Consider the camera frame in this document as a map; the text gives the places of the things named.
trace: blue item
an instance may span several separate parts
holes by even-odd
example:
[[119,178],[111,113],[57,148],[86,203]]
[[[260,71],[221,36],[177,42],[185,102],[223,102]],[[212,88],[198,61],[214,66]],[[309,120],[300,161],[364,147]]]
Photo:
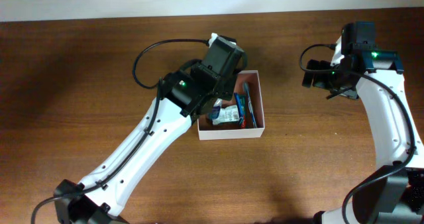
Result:
[[244,95],[239,95],[238,93],[234,92],[234,98],[236,99],[237,109],[238,109],[238,115],[240,117],[240,120],[238,121],[238,124],[240,125],[240,128],[245,129],[246,128],[246,111],[244,110],[245,105],[245,98]]
[[258,128],[258,125],[256,124],[256,119],[254,118],[254,115],[253,115],[252,100],[250,98],[249,85],[247,84],[247,82],[243,82],[243,90],[244,90],[244,92],[246,93],[246,96],[247,96],[247,103],[248,103],[248,106],[249,106],[250,116],[252,117],[253,128]]
[[218,119],[219,112],[221,110],[222,105],[223,105],[223,100],[218,98],[215,104],[213,105],[212,111],[209,114],[207,114],[207,117],[210,120]]

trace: wooden table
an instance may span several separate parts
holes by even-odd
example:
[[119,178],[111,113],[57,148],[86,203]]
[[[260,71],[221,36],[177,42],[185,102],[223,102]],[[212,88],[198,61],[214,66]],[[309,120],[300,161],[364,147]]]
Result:
[[[266,128],[260,139],[199,141],[194,125],[132,193],[130,223],[254,223],[311,217],[340,207],[375,170],[361,101],[301,86],[297,60],[332,43],[352,21],[375,21],[377,43],[397,50],[406,93],[424,135],[424,9],[382,9],[93,19],[0,24],[0,223],[29,223],[34,206],[64,179],[78,182],[107,158],[146,113],[156,91],[131,68],[149,44],[169,38],[234,37],[258,70]],[[167,44],[140,61],[147,84],[202,58],[199,44]],[[316,49],[310,58],[329,60]],[[57,223],[54,205],[37,223]]]

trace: black bracket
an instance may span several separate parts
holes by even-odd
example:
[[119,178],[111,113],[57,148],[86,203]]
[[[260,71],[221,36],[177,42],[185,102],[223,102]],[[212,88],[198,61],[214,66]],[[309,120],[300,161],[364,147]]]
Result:
[[[71,194],[83,190],[81,184],[75,184],[69,180],[63,180],[54,190],[55,196]],[[113,217],[107,212],[109,205],[103,203],[100,207],[87,196],[82,195],[74,198],[63,198],[54,202],[56,215],[61,224],[128,224],[122,217]]]
[[[237,67],[243,60],[241,68]],[[194,122],[210,112],[217,98],[231,100],[237,74],[246,68],[246,54],[237,45],[218,36],[203,60],[190,60],[163,81],[163,96],[182,108]]]
[[319,87],[330,91],[327,99],[341,95],[349,99],[358,99],[356,85],[358,76],[348,72],[364,74],[378,70],[394,70],[403,74],[403,65],[395,51],[380,50],[376,44],[376,27],[371,22],[356,22],[345,25],[342,29],[341,54],[344,58],[340,64],[326,61],[310,60],[307,68],[311,70],[334,70],[329,74],[312,74],[306,72],[302,85]]
[[[363,183],[393,168],[383,166]],[[353,195],[352,203],[359,223],[421,224],[424,212],[424,170],[404,168],[361,189]]]

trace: white robotic arm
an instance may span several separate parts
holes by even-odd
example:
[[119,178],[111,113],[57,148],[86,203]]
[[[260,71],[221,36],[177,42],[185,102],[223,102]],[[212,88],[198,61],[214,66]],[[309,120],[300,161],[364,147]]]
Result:
[[424,223],[424,147],[407,104],[397,52],[378,50],[374,24],[367,22],[347,24],[336,44],[316,44],[302,55],[315,46],[335,49],[335,55],[331,63],[310,60],[307,68],[300,63],[306,72],[303,85],[330,90],[327,99],[361,98],[377,171],[348,194],[344,207],[317,213],[314,223]]
[[[142,51],[134,63],[148,50],[167,42],[202,42],[209,45],[203,60],[190,60],[177,72],[168,74],[157,84],[158,97],[132,133],[108,159],[79,184],[64,180],[54,197],[42,201],[34,209],[54,201],[60,223],[118,224],[127,223],[119,214],[141,178],[159,156],[197,118],[211,111],[217,98],[231,100],[237,74],[246,68],[247,58],[235,40],[212,34],[210,40],[165,40]],[[237,68],[242,60],[242,68]]]
[[[412,118],[405,96],[403,75],[397,74],[396,71],[393,70],[378,70],[376,73],[368,75],[376,78],[396,91],[407,109],[409,117]],[[356,90],[365,106],[366,114],[370,122],[376,149],[376,169],[384,165],[393,165],[396,161],[405,160],[408,155],[407,151],[410,146],[410,139],[405,119],[397,103],[384,89],[364,78],[359,79]],[[415,155],[407,167],[424,168],[424,147],[420,145],[421,139],[419,138],[413,120],[411,122],[415,133],[415,140],[418,145]],[[346,207],[346,216],[350,224],[359,223],[354,216],[351,202]],[[328,223],[344,223],[341,208],[333,211],[326,211],[322,215],[322,224]]]
[[[127,157],[144,134],[150,122],[156,99],[142,121],[131,134],[94,171],[79,181],[90,188],[99,180],[104,180]],[[141,178],[147,173],[159,156],[182,134],[191,127],[190,116],[180,114],[181,107],[165,98],[159,103],[156,120],[150,134],[137,150],[127,165],[109,180],[105,187],[96,189],[86,196],[98,206],[106,203],[110,210],[109,215],[117,217]]]

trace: black cable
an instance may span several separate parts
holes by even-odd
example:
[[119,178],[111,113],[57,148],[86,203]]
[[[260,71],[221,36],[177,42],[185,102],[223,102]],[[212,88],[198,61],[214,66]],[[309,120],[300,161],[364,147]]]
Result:
[[314,44],[312,46],[307,47],[302,52],[302,54],[300,55],[300,58],[299,58],[300,68],[304,72],[308,72],[308,73],[312,73],[312,74],[329,74],[329,73],[333,73],[333,72],[340,73],[340,74],[350,74],[350,75],[358,76],[360,78],[367,79],[367,80],[374,82],[375,84],[379,85],[380,87],[384,88],[395,99],[397,105],[399,105],[399,108],[401,109],[403,118],[405,119],[405,122],[406,122],[406,125],[407,125],[409,138],[411,140],[411,146],[409,147],[409,154],[408,154],[408,157],[405,159],[404,162],[402,162],[401,164],[398,164],[396,166],[393,166],[392,170],[390,170],[389,172],[386,172],[385,174],[382,174],[382,175],[380,175],[380,176],[378,176],[378,177],[376,177],[372,180],[368,180],[367,182],[363,182],[363,183],[357,185],[356,187],[351,189],[351,191],[346,195],[346,197],[343,200],[343,204],[342,204],[342,216],[343,216],[343,221],[346,224],[349,224],[349,221],[348,221],[347,216],[346,216],[346,207],[347,207],[347,204],[348,204],[349,200],[351,199],[351,197],[355,193],[360,191],[362,188],[365,188],[366,186],[373,184],[374,182],[377,182],[377,181],[379,181],[383,178],[391,176],[391,175],[399,172],[400,170],[404,169],[409,164],[409,162],[411,162],[411,160],[413,158],[413,154],[414,154],[417,147],[415,145],[415,136],[414,136],[414,133],[413,133],[412,122],[411,122],[411,119],[408,115],[408,112],[407,112],[405,106],[403,105],[402,101],[398,97],[398,95],[392,89],[390,89],[388,86],[384,85],[382,82],[376,80],[375,78],[372,78],[372,77],[367,76],[365,74],[360,74],[358,72],[353,72],[353,71],[348,71],[348,70],[311,70],[311,69],[307,69],[303,66],[303,64],[302,64],[303,55],[309,49],[315,48],[315,47],[318,47],[318,46],[324,46],[324,47],[327,47],[327,48],[330,48],[330,49],[333,49],[333,50],[335,48],[335,44]]
[[158,84],[154,84],[154,85],[151,85],[151,86],[149,86],[149,85],[144,85],[144,84],[142,84],[139,80],[138,80],[138,78],[137,78],[137,75],[135,74],[135,70],[136,70],[136,68],[137,68],[137,63],[138,63],[138,61],[140,60],[140,58],[141,58],[141,56],[143,56],[146,52],[148,52],[150,49],[152,49],[152,48],[154,48],[154,47],[156,47],[156,46],[159,46],[159,45],[162,45],[162,44],[165,44],[165,43],[170,43],[170,42],[201,42],[201,43],[204,43],[204,44],[206,44],[206,46],[209,46],[209,41],[208,40],[203,40],[203,39],[191,39],[191,38],[177,38],[177,39],[168,39],[168,40],[163,40],[163,41],[160,41],[160,42],[156,42],[156,43],[154,43],[154,44],[152,44],[152,45],[150,45],[150,46],[148,46],[147,48],[145,48],[143,51],[141,51],[141,53],[135,58],[135,61],[134,61],[134,65],[133,65],[133,69],[132,69],[132,76],[133,76],[133,78],[134,78],[134,80],[135,80],[135,82],[138,84],[138,85],[140,85],[141,87],[143,87],[143,88],[146,88],[146,89],[153,89],[153,88],[155,88]]
[[143,144],[144,140],[147,138],[147,136],[150,133],[150,130],[153,127],[153,124],[156,120],[156,116],[158,114],[158,109],[159,109],[159,102],[162,98],[162,78],[159,79],[159,82],[157,83],[158,85],[158,93],[156,96],[156,102],[154,104],[154,110],[153,110],[153,114],[152,114],[152,118],[149,122],[149,125],[147,126],[147,128],[144,130],[144,134],[141,137],[141,139],[137,142],[137,144],[134,146],[134,148],[132,148],[132,150],[130,151],[130,153],[125,157],[125,159],[118,165],[118,167],[116,169],[113,170],[113,172],[111,172],[103,181],[96,183],[96,185],[94,185],[93,187],[87,188],[85,190],[82,190],[80,192],[74,192],[74,193],[70,193],[70,194],[62,194],[60,196],[54,196],[54,197],[50,197],[47,198],[43,201],[41,201],[32,211],[32,215],[31,215],[31,224],[35,224],[35,218],[36,218],[36,214],[38,212],[38,210],[43,206],[46,205],[47,203],[53,202],[53,201],[57,201],[59,199],[64,199],[64,198],[75,198],[84,194],[88,194],[89,192],[92,192],[100,187],[103,187],[110,179],[112,179],[114,176],[116,176],[117,173],[119,173],[119,171],[122,170],[122,168],[125,166],[125,164],[127,164],[127,162],[134,156],[135,152],[140,148],[140,146]]

